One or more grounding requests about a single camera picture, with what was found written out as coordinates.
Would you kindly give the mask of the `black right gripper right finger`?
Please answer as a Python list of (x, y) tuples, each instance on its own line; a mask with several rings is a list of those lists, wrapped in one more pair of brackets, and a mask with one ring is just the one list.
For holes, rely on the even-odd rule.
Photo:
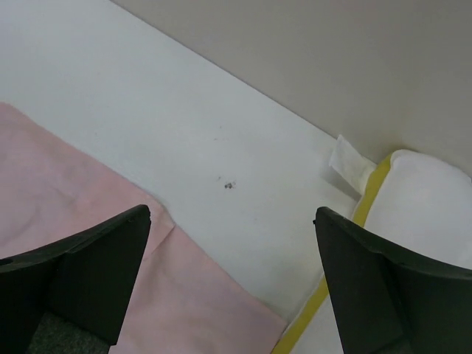
[(471, 270), (410, 251), (325, 206), (313, 224), (345, 353), (471, 352)]

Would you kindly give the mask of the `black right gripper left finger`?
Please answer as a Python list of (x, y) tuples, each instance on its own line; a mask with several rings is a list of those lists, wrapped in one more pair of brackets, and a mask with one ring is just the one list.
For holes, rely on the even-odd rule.
[(2, 353), (108, 353), (150, 234), (135, 206), (76, 235), (1, 260)]

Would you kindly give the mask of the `white pillow yellow trim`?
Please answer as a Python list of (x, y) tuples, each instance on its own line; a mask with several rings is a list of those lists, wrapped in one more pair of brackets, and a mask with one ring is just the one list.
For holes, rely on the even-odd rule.
[[(396, 150), (381, 163), (339, 136), (329, 165), (360, 200), (351, 219), (425, 257), (471, 270), (471, 178), (433, 156)], [(276, 353), (345, 353), (324, 270)]]

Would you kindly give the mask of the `pink printed pillowcase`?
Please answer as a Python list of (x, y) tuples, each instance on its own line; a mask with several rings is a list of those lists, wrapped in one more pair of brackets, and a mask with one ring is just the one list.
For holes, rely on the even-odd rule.
[(285, 321), (237, 284), (156, 199), (1, 105), (1, 260), (138, 205), (150, 210), (150, 234), (108, 353), (271, 352)]

